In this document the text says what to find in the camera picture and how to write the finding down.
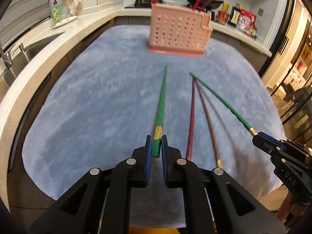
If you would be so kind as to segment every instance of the metal pin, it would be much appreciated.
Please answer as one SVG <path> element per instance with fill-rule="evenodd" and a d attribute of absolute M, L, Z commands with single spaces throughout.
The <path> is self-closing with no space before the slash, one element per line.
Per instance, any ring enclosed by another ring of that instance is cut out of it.
<path fill-rule="evenodd" d="M 128 165 L 133 165 L 133 164 L 135 164 L 136 163 L 136 160 L 135 159 L 128 159 L 127 160 L 127 164 Z"/>
<path fill-rule="evenodd" d="M 185 160 L 185 159 L 178 159 L 178 160 L 177 160 L 177 164 L 179 164 L 179 165 L 185 165 L 185 164 L 186 164 L 186 160 Z"/>
<path fill-rule="evenodd" d="M 99 169 L 98 168 L 93 168 L 90 170 L 91 175 L 98 175 L 99 174 Z"/>
<path fill-rule="evenodd" d="M 216 175 L 222 175 L 224 173 L 224 171 L 221 169 L 221 168 L 215 168 L 213 170 L 213 172 L 216 174 Z"/>

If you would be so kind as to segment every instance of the white plate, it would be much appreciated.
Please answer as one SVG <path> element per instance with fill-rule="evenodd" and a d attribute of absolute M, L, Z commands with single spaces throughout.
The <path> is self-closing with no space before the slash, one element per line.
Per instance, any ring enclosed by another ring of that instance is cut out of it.
<path fill-rule="evenodd" d="M 58 28 L 60 26 L 66 25 L 69 22 L 74 21 L 77 18 L 78 18 L 78 16 L 73 16 L 73 17 L 69 17 L 69 18 L 63 19 L 63 20 L 59 21 L 58 23 L 56 23 L 54 26 L 51 26 L 51 28 L 54 29 L 54 28 Z"/>

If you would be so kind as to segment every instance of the red snack bag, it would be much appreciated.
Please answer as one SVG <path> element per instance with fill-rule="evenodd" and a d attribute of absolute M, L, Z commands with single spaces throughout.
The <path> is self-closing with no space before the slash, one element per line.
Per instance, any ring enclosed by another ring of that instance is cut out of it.
<path fill-rule="evenodd" d="M 236 27 L 250 36 L 252 34 L 252 29 L 255 28 L 256 19 L 257 17 L 251 12 L 241 10 Z"/>

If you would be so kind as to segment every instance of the stainless steel sink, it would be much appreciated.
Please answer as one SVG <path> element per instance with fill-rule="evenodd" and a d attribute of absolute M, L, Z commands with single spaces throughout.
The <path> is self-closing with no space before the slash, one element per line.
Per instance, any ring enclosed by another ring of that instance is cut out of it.
<path fill-rule="evenodd" d="M 27 47 L 25 47 L 25 52 L 18 54 L 17 57 L 13 59 L 13 65 L 9 70 L 5 69 L 0 75 L 0 102 L 4 98 L 4 95 L 9 90 L 10 86 L 22 70 L 27 66 L 27 64 L 49 43 L 55 40 L 62 33 L 47 37 L 40 41 L 37 41 Z"/>

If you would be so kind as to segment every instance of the human hand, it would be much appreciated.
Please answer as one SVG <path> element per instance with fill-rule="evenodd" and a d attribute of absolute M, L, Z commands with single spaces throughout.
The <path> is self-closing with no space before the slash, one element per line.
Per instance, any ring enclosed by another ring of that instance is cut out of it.
<path fill-rule="evenodd" d="M 304 214 L 307 207 L 308 205 L 300 205 L 299 202 L 295 202 L 294 196 L 290 191 L 288 191 L 288 194 L 285 200 L 283 201 L 282 205 L 280 206 L 280 210 L 277 213 L 277 218 L 282 223 L 285 223 L 290 213 L 293 216 L 300 217 Z"/>

